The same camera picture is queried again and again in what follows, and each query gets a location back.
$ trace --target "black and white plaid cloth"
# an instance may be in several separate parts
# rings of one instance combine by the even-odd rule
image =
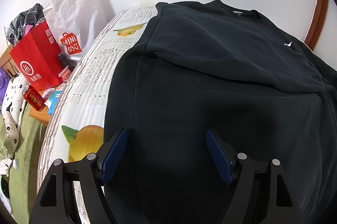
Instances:
[[[10,23],[6,32],[6,38],[13,45],[13,47],[25,35],[26,25],[36,26],[42,21],[45,21],[43,14],[43,7],[36,3],[31,9],[22,12]]]

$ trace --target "silver screw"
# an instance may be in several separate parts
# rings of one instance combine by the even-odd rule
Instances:
[[[59,166],[60,164],[61,164],[61,160],[60,159],[55,159],[54,160],[54,162],[53,162],[53,164],[55,165],[55,166]]]
[[[238,153],[238,159],[246,159],[247,155],[245,153]]]
[[[275,166],[279,166],[281,164],[281,162],[278,160],[278,159],[273,159],[272,160],[272,163],[275,165]]]
[[[89,154],[87,155],[87,159],[89,159],[89,160],[93,160],[93,159],[95,159],[95,157],[96,157],[96,154],[95,154],[95,153],[89,153]]]

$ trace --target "white circle logo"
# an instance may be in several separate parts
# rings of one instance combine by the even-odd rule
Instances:
[[[27,74],[29,76],[32,76],[34,74],[34,69],[29,62],[21,61],[20,67],[24,71],[25,74]]]

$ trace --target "wooden nightstand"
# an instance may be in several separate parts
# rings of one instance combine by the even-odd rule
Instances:
[[[35,118],[37,121],[42,123],[44,126],[48,126],[48,123],[50,121],[50,115],[48,114],[48,107],[44,106],[43,110],[41,112],[38,112],[34,108],[31,108],[29,111],[29,116]]]

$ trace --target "shopping bag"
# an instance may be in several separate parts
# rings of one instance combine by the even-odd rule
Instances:
[[[45,21],[31,29],[10,51],[21,73],[37,91],[62,83],[58,74],[64,67],[58,60],[59,53],[61,50]]]
[[[75,61],[107,24],[96,0],[52,0],[43,13],[64,55]]]

